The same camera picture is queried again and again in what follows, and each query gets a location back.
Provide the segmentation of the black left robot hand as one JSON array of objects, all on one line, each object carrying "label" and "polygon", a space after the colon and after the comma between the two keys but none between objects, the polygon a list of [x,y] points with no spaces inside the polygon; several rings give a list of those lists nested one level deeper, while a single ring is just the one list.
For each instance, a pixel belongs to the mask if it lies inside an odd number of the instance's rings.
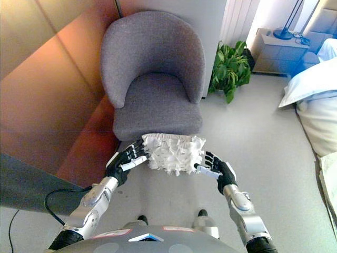
[{"label": "black left robot hand", "polygon": [[130,170],[150,157],[144,147],[143,140],[138,139],[122,152],[116,152],[106,164],[106,176],[115,178],[118,181],[118,186],[123,185]]}]

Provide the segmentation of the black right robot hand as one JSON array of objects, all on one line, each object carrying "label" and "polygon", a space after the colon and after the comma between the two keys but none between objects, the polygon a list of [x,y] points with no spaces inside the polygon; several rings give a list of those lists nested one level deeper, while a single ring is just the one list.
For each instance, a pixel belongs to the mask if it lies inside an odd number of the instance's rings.
[{"label": "black right robot hand", "polygon": [[218,156],[214,155],[211,152],[206,151],[205,156],[205,164],[203,166],[201,164],[195,163],[194,168],[199,172],[207,172],[208,176],[217,174],[217,188],[220,194],[224,195],[224,188],[228,185],[238,186],[236,181],[235,171],[232,169],[228,162],[222,161]]}]

